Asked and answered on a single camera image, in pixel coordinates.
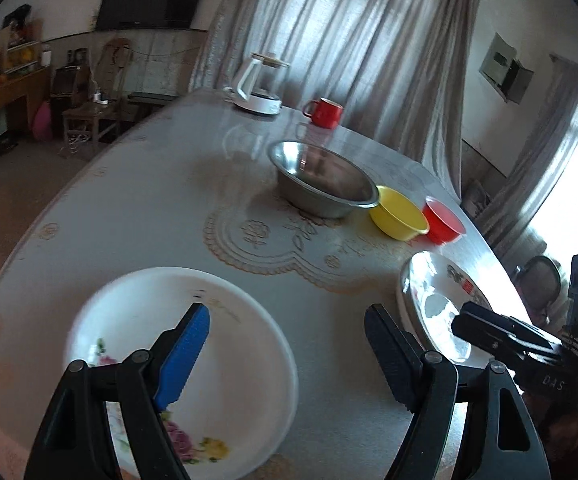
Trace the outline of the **white floral plate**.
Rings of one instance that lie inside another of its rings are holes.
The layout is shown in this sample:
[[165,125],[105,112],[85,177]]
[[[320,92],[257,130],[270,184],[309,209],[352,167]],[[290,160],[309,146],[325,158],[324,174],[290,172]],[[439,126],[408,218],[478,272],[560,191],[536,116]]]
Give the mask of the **white floral plate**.
[[195,302],[208,308],[208,339],[162,419],[191,478],[240,479],[276,452],[298,406],[298,372],[287,339],[242,289],[172,266],[126,274],[84,304],[63,361],[121,361],[151,347]]

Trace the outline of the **red plastic bowl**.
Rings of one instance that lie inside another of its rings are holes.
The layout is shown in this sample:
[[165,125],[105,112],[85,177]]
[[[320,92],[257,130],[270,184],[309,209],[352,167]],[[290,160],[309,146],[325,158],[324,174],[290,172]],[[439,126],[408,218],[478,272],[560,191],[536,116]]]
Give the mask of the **red plastic bowl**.
[[432,243],[443,245],[466,235],[466,228],[460,219],[440,200],[426,196],[422,213],[429,223],[426,237]]

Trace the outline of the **yellow plastic bowl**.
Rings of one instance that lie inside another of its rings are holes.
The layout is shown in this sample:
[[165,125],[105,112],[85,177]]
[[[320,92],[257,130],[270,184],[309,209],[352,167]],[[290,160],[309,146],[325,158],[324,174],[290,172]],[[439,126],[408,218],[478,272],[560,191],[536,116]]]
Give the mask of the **yellow plastic bowl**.
[[426,235],[430,226],[422,211],[405,195],[378,185],[379,201],[369,215],[380,231],[400,242]]

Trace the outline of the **round wicker chair back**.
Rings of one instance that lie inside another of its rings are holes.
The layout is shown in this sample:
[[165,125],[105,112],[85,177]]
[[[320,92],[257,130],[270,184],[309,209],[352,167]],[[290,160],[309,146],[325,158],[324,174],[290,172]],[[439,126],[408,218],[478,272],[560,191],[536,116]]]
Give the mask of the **round wicker chair back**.
[[545,255],[534,256],[514,269],[512,284],[535,326],[550,324],[549,310],[561,296],[565,278],[561,264]]

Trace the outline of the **white plate red pattern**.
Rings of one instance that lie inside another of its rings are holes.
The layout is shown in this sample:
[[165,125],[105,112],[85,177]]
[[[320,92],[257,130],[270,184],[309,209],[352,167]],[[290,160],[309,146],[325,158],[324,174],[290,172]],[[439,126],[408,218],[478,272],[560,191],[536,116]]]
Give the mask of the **white plate red pattern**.
[[435,252],[416,252],[400,270],[400,300],[402,323],[424,348],[458,365],[486,367],[490,355],[452,331],[453,319],[466,302],[492,310],[481,289],[457,263]]

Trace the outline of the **grey side curtain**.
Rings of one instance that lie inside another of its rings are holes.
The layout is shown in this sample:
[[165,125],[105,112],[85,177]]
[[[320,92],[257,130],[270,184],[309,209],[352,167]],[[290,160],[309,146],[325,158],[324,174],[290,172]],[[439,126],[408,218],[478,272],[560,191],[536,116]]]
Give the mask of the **grey side curtain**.
[[502,189],[475,219],[505,266],[526,243],[530,222],[578,144],[578,64],[553,55],[552,78],[533,130]]

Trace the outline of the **large steel bowl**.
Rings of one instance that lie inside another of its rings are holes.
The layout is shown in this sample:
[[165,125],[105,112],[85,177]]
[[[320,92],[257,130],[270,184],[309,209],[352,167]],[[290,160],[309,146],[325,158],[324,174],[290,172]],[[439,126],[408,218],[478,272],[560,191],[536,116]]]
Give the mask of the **large steel bowl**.
[[326,148],[282,140],[268,146],[280,195],[323,219],[343,219],[355,210],[378,206],[379,191],[362,168]]

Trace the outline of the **pink ball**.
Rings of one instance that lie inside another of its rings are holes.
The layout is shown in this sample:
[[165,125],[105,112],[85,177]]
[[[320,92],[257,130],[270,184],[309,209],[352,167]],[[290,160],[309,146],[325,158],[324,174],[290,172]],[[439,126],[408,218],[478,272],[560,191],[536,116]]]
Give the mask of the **pink ball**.
[[48,101],[42,102],[32,123],[33,138],[37,142],[48,142],[52,140],[51,110]]

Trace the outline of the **wooden chair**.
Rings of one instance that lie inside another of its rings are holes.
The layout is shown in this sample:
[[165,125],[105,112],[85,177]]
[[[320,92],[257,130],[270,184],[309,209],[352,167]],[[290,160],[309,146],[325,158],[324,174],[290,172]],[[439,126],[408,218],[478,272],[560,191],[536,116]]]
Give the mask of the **wooden chair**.
[[130,62],[132,43],[128,38],[113,38],[103,46],[91,75],[90,97],[62,114],[64,144],[72,153],[87,141],[91,142],[94,152],[98,152],[103,136],[120,132],[124,84]]

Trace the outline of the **white glass electric kettle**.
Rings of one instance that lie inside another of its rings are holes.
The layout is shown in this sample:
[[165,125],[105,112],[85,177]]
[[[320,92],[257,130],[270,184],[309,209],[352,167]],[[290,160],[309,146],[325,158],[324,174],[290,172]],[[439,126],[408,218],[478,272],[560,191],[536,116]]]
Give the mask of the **white glass electric kettle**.
[[225,89],[231,103],[246,112],[276,116],[290,64],[274,54],[251,53]]

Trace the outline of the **red mug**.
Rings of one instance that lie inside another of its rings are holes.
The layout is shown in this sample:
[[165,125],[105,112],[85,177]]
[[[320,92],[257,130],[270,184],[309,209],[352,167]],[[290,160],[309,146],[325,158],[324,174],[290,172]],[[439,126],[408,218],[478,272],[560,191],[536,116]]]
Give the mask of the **red mug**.
[[311,100],[302,108],[302,113],[318,128],[334,129],[341,120],[344,108],[326,98]]

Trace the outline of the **grey sheer curtain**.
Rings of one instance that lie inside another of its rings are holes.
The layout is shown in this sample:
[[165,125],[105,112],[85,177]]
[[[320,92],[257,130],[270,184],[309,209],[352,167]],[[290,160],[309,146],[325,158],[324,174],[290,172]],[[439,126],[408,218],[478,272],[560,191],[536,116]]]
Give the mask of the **grey sheer curtain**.
[[287,63],[280,96],[327,98],[347,128],[461,188],[468,56],[480,0],[222,0],[190,88],[225,88],[253,53]]

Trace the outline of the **wall electrical box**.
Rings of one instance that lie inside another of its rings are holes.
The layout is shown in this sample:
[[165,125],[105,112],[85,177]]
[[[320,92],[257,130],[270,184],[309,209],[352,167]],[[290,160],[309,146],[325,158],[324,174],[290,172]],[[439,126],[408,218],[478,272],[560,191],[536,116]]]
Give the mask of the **wall electrical box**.
[[520,104],[534,72],[517,59],[517,50],[494,35],[480,66],[480,74],[505,102]]

